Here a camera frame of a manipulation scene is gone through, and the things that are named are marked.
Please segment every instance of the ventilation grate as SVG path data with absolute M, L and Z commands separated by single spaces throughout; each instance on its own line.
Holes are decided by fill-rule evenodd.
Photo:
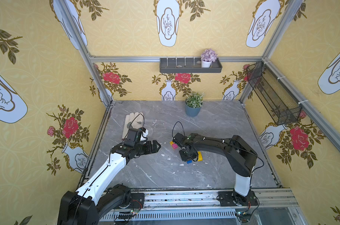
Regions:
M 100 221 L 114 221 L 119 212 L 109 212 Z M 235 209 L 182 209 L 182 210 L 141 210 L 131 220 L 184 220 L 184 219 L 236 218 Z
M 247 78 L 276 125 L 298 121 L 302 107 L 263 62 L 250 65 Z

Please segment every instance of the potted plant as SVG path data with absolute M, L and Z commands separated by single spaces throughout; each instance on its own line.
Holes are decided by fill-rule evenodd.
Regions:
M 204 93 L 200 94 L 197 92 L 192 92 L 188 95 L 185 100 L 185 112 L 186 115 L 194 117 L 197 116 L 202 107 L 202 98 Z
M 217 59 L 217 54 L 212 49 L 206 49 L 201 54 L 201 67 L 208 68 L 210 67 L 212 62 L 215 62 Z

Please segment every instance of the yellow block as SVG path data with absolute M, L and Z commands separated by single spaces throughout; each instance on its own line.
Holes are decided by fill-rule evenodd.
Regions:
M 197 152 L 198 154 L 199 154 L 199 158 L 198 158 L 198 161 L 202 161 L 202 154 L 201 154 L 201 152 Z

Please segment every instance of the wallpaper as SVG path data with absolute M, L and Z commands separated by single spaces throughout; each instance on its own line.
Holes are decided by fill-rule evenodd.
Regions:
M 55 224 L 105 111 L 89 76 L 48 2 L 0 1 L 0 224 Z
M 339 224 L 339 151 L 305 112 L 296 123 L 276 126 L 255 93 L 245 108 L 283 186 L 293 191 L 308 224 Z
M 340 133 L 340 0 L 306 0 L 272 62 Z
M 246 68 L 253 63 L 222 63 L 221 73 L 159 73 L 158 63 L 97 63 L 100 78 L 114 100 L 184 100 L 203 92 L 205 100 L 239 99 Z
M 261 56 L 285 0 L 71 0 L 93 56 Z

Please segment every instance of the gray wall shelf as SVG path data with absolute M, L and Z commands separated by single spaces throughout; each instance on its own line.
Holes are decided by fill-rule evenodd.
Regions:
M 196 63 L 197 61 L 201 61 L 201 58 L 160 58 L 160 73 L 221 73 L 223 68 L 219 59 L 213 62 L 210 68 L 202 68 L 201 64 Z

